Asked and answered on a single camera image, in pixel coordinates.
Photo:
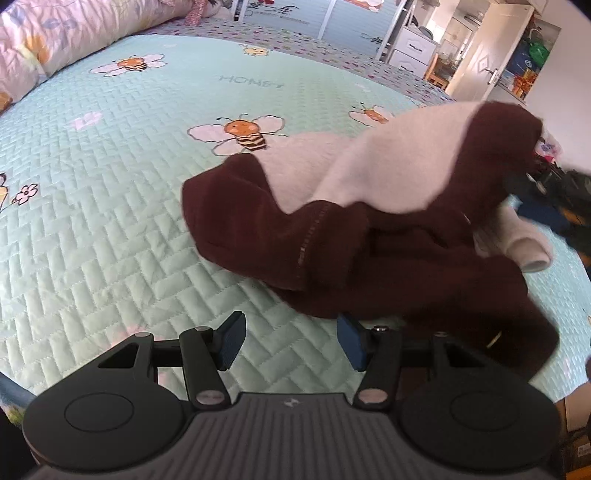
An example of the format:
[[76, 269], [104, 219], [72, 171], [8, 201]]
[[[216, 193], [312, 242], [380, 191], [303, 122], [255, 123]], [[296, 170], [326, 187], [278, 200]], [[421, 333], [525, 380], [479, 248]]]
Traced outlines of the blue sliding-door wardrobe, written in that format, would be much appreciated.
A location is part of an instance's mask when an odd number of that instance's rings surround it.
[[398, 22], [404, 3], [396, 0], [233, 1], [230, 11], [243, 24], [297, 32], [376, 56]]

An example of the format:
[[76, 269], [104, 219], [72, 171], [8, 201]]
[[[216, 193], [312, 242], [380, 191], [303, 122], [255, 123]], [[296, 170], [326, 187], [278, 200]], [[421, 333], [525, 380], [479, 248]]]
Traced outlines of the floral rolled quilt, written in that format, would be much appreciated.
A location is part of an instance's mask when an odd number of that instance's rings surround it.
[[1, 12], [1, 109], [121, 38], [185, 16], [190, 1], [14, 1]]

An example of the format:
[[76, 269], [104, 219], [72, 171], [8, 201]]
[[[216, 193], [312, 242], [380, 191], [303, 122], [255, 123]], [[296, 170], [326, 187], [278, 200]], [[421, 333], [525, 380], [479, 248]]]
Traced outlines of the pink crumpled garment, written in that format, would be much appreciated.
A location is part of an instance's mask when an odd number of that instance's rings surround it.
[[219, 8], [216, 0], [193, 0], [191, 8], [184, 18], [187, 26], [197, 26], [203, 18], [214, 16]]

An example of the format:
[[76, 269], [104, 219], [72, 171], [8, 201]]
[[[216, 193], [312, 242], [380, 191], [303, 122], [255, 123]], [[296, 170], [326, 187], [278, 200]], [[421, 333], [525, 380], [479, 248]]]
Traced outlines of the white room door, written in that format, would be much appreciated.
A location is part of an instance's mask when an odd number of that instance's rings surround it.
[[530, 4], [495, 4], [460, 63], [446, 93], [456, 101], [484, 101], [497, 84], [534, 15]]

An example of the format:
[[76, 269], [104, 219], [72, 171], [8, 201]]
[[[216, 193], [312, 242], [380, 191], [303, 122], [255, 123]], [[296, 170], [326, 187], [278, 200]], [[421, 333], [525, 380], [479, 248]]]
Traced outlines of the teal bee-pattern bedspread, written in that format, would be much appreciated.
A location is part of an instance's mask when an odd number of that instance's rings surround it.
[[1, 400], [24, 402], [127, 336], [175, 338], [247, 317], [231, 393], [352, 394], [329, 321], [297, 314], [195, 250], [183, 182], [214, 167], [190, 127], [276, 115], [283, 134], [353, 136], [353, 112], [445, 94], [414, 75], [284, 30], [170, 22], [44, 82], [1, 117]]

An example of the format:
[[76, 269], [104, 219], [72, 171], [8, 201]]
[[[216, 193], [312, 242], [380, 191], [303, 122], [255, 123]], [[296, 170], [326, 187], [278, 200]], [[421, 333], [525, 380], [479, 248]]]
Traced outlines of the white drawer cabinet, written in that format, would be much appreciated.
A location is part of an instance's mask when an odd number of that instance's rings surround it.
[[394, 41], [388, 64], [424, 78], [438, 48], [438, 43], [417, 28], [403, 27]]

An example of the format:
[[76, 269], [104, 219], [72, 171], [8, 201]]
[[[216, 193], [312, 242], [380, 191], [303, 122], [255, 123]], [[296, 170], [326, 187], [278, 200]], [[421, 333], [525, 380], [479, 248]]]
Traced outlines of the grey and maroon sweatshirt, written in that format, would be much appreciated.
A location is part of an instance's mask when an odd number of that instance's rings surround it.
[[418, 211], [315, 200], [287, 213], [262, 164], [242, 153], [186, 180], [182, 213], [202, 257], [263, 282], [298, 312], [398, 316], [531, 379], [558, 332], [530, 299], [520, 267], [479, 255], [473, 231], [506, 199], [504, 180], [533, 165], [542, 131], [520, 106], [478, 107], [449, 183]]

